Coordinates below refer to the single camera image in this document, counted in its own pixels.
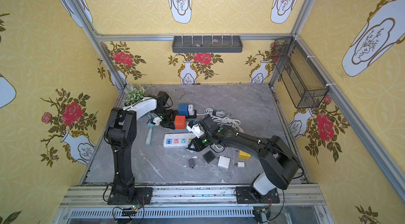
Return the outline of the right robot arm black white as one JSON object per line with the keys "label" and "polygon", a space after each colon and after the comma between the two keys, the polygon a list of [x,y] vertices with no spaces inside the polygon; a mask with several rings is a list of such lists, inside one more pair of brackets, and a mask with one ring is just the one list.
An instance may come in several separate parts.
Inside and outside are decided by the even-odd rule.
{"label": "right robot arm black white", "polygon": [[240,132],[229,125],[220,125],[210,115],[199,121],[191,121],[187,130],[195,137],[187,149],[200,152],[212,145],[234,148],[259,160],[263,173],[253,181],[252,191],[266,195],[273,189],[285,190],[302,167],[297,156],[276,135],[270,138],[256,137]]}

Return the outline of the grey purple plug adapter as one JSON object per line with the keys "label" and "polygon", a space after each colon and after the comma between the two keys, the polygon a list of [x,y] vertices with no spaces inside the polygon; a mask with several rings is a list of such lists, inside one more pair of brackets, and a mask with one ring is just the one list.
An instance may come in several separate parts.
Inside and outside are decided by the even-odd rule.
{"label": "grey purple plug adapter", "polygon": [[195,161],[194,161],[194,159],[189,159],[189,160],[188,160],[188,164],[189,164],[189,167],[194,170],[194,167],[195,167]]}

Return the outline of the yellow plug adapter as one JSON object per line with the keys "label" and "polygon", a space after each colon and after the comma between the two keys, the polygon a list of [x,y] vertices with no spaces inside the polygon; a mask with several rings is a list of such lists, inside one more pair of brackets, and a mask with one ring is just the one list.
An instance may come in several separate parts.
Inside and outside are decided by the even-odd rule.
{"label": "yellow plug adapter", "polygon": [[250,160],[251,155],[246,153],[246,152],[239,151],[238,158],[241,159],[241,160],[246,160],[247,161],[247,160]]}

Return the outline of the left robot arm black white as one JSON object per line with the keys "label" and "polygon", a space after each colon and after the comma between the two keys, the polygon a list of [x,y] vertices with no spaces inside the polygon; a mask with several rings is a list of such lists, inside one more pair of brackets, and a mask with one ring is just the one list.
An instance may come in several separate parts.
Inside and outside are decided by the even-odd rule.
{"label": "left robot arm black white", "polygon": [[111,200],[133,202],[137,196],[135,177],[131,167],[131,149],[137,135],[137,120],[148,113],[160,119],[164,128],[175,129],[175,112],[167,103],[171,100],[166,92],[149,95],[134,104],[114,107],[111,110],[104,140],[113,151],[115,175],[111,185]]}

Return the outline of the white charger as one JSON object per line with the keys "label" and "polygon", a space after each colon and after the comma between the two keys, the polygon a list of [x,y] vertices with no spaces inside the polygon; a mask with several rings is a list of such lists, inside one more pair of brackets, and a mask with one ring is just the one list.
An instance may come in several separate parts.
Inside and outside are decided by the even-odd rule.
{"label": "white charger", "polygon": [[194,116],[194,106],[193,106],[193,104],[188,105],[188,114],[189,114],[189,116]]}

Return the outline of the red cube socket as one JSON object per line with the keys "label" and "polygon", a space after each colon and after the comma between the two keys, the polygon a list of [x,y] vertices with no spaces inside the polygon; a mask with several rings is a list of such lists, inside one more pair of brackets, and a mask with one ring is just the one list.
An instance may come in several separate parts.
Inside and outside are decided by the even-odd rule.
{"label": "red cube socket", "polygon": [[177,115],[175,117],[174,126],[175,126],[175,129],[177,129],[177,130],[186,129],[186,127],[187,127],[186,117],[183,115]]}

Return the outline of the black plug adapter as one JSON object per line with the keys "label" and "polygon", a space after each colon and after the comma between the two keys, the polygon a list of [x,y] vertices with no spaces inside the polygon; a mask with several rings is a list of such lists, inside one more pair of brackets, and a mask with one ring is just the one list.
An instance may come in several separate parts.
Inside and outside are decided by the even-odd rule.
{"label": "black plug adapter", "polygon": [[203,155],[203,159],[206,161],[207,164],[210,164],[216,159],[216,156],[212,151],[208,151]]}

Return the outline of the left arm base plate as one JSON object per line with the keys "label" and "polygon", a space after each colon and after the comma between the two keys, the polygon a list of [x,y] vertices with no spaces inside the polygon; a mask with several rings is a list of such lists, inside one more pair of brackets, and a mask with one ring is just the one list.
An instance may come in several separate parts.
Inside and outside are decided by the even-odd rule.
{"label": "left arm base plate", "polygon": [[107,200],[108,205],[149,205],[153,196],[153,188],[140,187],[130,188],[129,190],[121,190],[119,188],[112,189]]}

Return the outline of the small white plug adapter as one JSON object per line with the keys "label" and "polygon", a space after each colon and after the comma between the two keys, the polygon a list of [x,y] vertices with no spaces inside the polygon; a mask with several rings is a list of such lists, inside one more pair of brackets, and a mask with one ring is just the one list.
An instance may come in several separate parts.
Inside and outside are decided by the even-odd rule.
{"label": "small white plug adapter", "polygon": [[238,166],[239,168],[244,168],[244,167],[245,167],[245,163],[238,161],[237,166]]}

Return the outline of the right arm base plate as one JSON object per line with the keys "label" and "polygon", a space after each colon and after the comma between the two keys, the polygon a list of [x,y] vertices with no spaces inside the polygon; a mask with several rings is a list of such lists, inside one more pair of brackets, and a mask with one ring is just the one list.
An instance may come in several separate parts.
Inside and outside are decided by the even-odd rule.
{"label": "right arm base plate", "polygon": [[269,191],[267,194],[262,195],[253,187],[236,187],[234,191],[236,202],[238,204],[279,204],[280,199],[277,189]]}

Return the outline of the blue cube socket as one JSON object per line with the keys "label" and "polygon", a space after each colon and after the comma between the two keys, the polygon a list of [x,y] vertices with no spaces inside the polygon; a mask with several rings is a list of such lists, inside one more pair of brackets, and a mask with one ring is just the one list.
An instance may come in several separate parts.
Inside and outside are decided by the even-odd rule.
{"label": "blue cube socket", "polygon": [[178,105],[178,114],[180,116],[188,117],[189,116],[188,104],[179,104]]}

